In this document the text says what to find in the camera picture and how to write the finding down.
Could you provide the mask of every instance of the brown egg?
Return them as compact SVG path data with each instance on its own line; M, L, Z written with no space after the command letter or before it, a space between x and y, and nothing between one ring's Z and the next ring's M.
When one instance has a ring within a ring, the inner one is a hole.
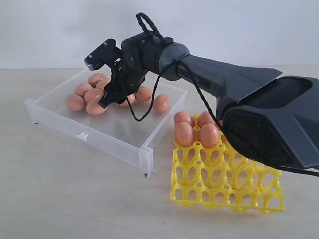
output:
M170 106L170 98L168 95L161 94L156 96L153 102L153 108L158 113L165 112Z
M90 89L92 89L92 86L89 83L84 83L77 86L74 90L74 93L83 97Z
M102 81L102 80L106 80L107 77L106 75L104 75L103 73L94 73L93 75L91 75L88 79L88 83L92 86L92 87L95 87L96 84L99 82L99 81Z
M213 148L219 142L219 131L215 125L207 123L200 128L198 140L205 148Z
M134 96L134 94L130 94L130 95L128 96L128 99L129 99L129 102L130 102L131 104L133 104L134 101L135 101L135 96ZM118 104L118 105L119 105L119 106L129 106L129 103L128 103L127 100L125 100L123 103Z
M213 118L211 117L210 113L208 111L204 111L198 117L198 127L202 128L207 123L211 123L215 125L215 122Z
M174 115L174 123L177 124L179 122L185 122L188 123L190 126L195 127L195 119L187 111L180 111Z
M85 93L84 101L86 103L89 103L90 100L92 100L96 97L102 97L103 94L104 94L103 91L101 91L100 89L92 88L92 89L88 90L87 93Z
M96 88L100 89L101 91L104 92L104 87L110 82L111 80L109 78L105 80L101 80L96 84Z
M86 105L86 112L92 116L97 116L102 114L107 108L103 108L99 105L100 97L96 97L92 99L87 105Z
M194 128L186 122L177 123L174 134L176 141L184 147L190 147L196 141Z
M135 98L140 102L149 101L152 97L151 90L146 86L140 86L138 91L134 94Z
M77 94L68 95L64 102L66 106L73 111L80 111L84 108L84 100Z

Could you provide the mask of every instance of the table surface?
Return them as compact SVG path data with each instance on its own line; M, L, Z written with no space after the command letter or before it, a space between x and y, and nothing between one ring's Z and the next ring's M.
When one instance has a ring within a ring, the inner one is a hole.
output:
M276 68L319 77L318 66ZM154 175L146 179L125 164L33 125L24 101L79 71L0 70L1 239L319 237L318 178L283 172L283 213L185 208L170 200L172 131L155 149ZM193 85L183 80L169 84L189 90L186 110L206 110ZM215 98L205 95L215 108Z

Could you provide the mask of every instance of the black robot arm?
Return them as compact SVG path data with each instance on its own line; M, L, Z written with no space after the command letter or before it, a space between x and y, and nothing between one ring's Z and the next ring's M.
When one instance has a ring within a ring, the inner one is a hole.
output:
M152 30L147 30L142 18ZM314 173L304 169L319 167L317 79L278 78L282 72L276 69L193 56L185 45L163 37L143 13L137 14L137 20L143 32L124 40L121 49L108 39L85 58L90 70L104 64L111 68L111 82L99 102L102 107L127 100L148 71L159 75L157 82L160 77L183 78L195 84L215 122L240 154L281 170ZM217 98L216 117L199 88Z

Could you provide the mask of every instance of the egg carton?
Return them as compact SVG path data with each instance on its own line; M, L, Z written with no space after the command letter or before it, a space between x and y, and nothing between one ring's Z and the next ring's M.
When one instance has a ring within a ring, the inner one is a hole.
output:
M109 68L99 71L110 76ZM85 109L74 112L65 105L65 97L93 73L87 69L66 80L39 97L28 99L25 105L33 123L72 142L83 144L117 161L124 162L150 177L153 168L153 150L172 126L172 117L183 110L188 91L159 82L156 96L166 94L170 106L164 113L150 111L142 122L136 122L129 107L108 106L99 116L91 116ZM142 85L153 88L155 77L146 75ZM149 102L134 102L132 107L138 118L148 109Z
M195 115L198 140L199 115ZM262 214L283 212L281 171L240 155L219 130L219 142L205 148L196 141L190 147L174 140L171 200L181 206L202 204L209 209L230 207L243 212L256 209Z

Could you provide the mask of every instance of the plastic bin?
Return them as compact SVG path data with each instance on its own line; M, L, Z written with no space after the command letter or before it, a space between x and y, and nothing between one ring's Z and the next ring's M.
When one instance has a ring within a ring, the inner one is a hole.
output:
M103 69L99 72L110 75ZM142 122L134 120L129 107L115 104L108 106L107 111L99 116L90 116L85 109L80 112L69 110L64 103L65 97L73 93L77 85L87 82L91 74L91 71L83 70L38 99L26 100L32 121L63 138L122 160L140 170L145 177L150 177L153 149L171 128L173 115L184 108L188 91L160 82L156 96L169 95L170 108L163 114L152 109ZM154 77L146 77L142 85L152 89L154 82ZM149 104L137 101L132 104L138 118L146 112Z

